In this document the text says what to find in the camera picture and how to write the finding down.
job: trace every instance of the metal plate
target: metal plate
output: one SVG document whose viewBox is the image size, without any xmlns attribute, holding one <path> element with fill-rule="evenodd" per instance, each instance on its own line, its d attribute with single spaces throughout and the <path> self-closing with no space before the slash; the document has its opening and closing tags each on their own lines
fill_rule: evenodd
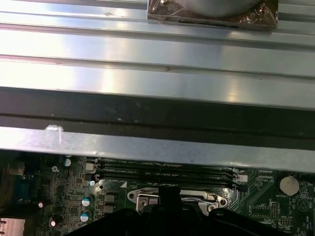
<svg viewBox="0 0 315 236">
<path fill-rule="evenodd" d="M 315 173 L 315 151 L 0 127 L 0 149 Z"/>
<path fill-rule="evenodd" d="M 315 107 L 311 1 L 283 0 L 273 33 L 155 24 L 144 0 L 54 2 L 0 6 L 1 86 Z"/>
</svg>

